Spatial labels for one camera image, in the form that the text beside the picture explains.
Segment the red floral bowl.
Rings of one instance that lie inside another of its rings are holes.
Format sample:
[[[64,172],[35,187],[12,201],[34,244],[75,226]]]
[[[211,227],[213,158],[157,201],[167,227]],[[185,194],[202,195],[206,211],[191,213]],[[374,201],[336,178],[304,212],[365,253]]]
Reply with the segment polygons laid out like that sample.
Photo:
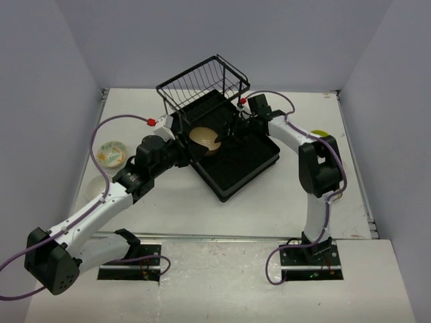
[[[86,186],[86,198],[91,201],[98,195],[102,194],[106,188],[104,176],[98,175],[92,178]]]

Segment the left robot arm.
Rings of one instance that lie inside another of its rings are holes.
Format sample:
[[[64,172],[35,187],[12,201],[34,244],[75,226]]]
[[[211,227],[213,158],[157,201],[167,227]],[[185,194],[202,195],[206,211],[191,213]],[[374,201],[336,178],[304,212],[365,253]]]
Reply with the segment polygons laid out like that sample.
[[[37,227],[30,232],[25,269],[53,295],[59,295],[91,268],[107,262],[133,264],[139,259],[140,248],[131,232],[120,229],[98,241],[92,236],[147,194],[159,175],[198,161],[209,150],[192,139],[144,137],[102,194],[50,230]]]

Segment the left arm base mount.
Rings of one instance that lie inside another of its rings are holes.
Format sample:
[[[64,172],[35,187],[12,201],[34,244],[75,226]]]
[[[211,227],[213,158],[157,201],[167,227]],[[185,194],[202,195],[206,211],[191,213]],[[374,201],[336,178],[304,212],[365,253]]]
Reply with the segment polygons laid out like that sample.
[[[161,244],[142,244],[136,255],[127,259],[144,256],[160,255]],[[97,279],[99,281],[154,281],[160,282],[160,259],[149,258],[126,263],[107,263],[99,267]]]

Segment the yellow green bowl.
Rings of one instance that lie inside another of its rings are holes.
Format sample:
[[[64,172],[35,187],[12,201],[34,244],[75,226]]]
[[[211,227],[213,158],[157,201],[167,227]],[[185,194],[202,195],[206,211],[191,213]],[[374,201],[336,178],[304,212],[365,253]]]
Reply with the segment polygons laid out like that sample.
[[[329,136],[329,134],[327,132],[322,131],[322,130],[318,130],[318,129],[311,131],[311,133],[313,135],[316,135],[316,136],[319,136],[319,137],[327,137],[327,136]]]

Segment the white lobed bowl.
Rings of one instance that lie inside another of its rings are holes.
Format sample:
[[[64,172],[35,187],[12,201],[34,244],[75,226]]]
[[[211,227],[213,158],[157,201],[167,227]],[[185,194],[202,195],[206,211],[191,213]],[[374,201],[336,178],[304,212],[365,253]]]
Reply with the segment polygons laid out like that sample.
[[[337,200],[341,199],[342,197],[343,197],[343,193],[341,192],[333,198],[333,201],[337,201]]]

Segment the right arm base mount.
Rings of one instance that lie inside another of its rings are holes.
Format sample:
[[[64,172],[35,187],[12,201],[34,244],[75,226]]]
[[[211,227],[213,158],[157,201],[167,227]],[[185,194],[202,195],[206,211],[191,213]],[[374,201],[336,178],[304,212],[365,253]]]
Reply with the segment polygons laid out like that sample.
[[[312,248],[280,250],[279,260],[283,282],[343,280],[337,244],[331,238]]]

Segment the brown ceramic bowl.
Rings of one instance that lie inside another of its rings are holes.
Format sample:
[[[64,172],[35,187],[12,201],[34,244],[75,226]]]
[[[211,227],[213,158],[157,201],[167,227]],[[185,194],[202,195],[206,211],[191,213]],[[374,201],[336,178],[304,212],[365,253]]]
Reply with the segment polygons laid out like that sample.
[[[207,127],[195,127],[189,133],[189,139],[208,149],[206,156],[213,155],[218,152],[221,147],[220,142],[216,142],[218,134]]]

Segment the white orange leaf bowl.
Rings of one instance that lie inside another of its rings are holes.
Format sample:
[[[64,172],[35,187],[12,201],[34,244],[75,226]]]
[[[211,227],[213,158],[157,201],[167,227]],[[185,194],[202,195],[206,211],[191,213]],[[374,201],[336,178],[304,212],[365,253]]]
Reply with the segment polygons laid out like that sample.
[[[96,152],[96,161],[102,168],[117,168],[128,158],[127,146],[120,141],[102,144]]]

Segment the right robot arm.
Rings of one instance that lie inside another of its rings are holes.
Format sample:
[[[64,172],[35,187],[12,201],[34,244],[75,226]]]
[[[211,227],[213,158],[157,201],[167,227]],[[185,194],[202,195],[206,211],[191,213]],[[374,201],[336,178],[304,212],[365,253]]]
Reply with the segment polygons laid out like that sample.
[[[337,141],[331,135],[320,136],[296,126],[291,115],[296,107],[287,96],[269,90],[256,91],[239,99],[240,116],[228,125],[228,135],[254,131],[281,141],[298,155],[298,177],[307,194],[306,225],[298,245],[286,244],[305,263],[316,264],[331,248],[331,203],[347,188]]]

